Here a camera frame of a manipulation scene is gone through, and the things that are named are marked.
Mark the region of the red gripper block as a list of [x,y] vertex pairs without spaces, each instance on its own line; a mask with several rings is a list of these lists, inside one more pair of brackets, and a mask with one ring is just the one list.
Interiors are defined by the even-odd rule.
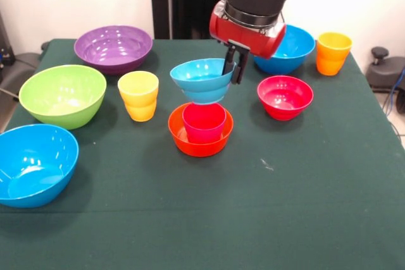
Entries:
[[[209,21],[209,32],[213,38],[228,44],[230,42],[244,46],[254,56],[268,59],[274,55],[287,31],[287,25],[276,22],[264,29],[249,28],[232,21],[225,14],[225,1],[216,3]],[[232,72],[231,83],[240,84],[249,58],[249,51],[239,52],[239,61],[234,68],[235,47],[229,45],[225,55],[222,74]]]

